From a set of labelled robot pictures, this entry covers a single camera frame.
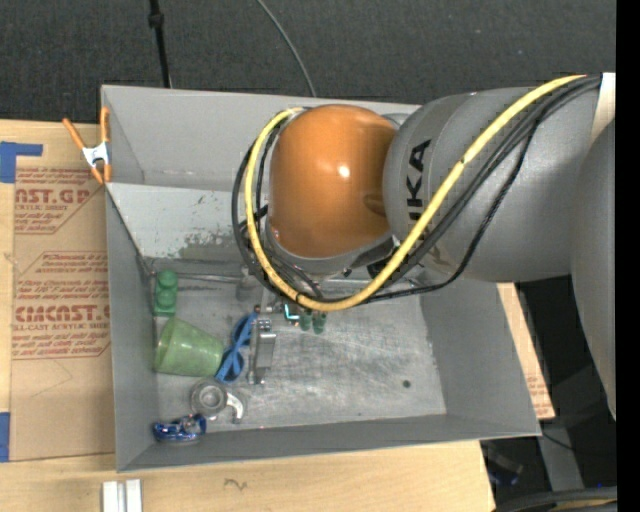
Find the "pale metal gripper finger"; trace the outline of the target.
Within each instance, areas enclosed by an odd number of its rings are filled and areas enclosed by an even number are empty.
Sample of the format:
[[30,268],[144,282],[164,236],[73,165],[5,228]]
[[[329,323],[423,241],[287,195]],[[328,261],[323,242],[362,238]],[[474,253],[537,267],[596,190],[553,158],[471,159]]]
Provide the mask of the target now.
[[271,369],[277,334],[270,319],[258,321],[258,383],[265,382]]
[[259,347],[259,320],[256,319],[252,323],[251,330],[251,339],[249,344],[249,358],[248,358],[248,370],[247,370],[247,381],[251,385],[256,385],[258,383],[256,377],[256,365],[257,365],[257,352]]

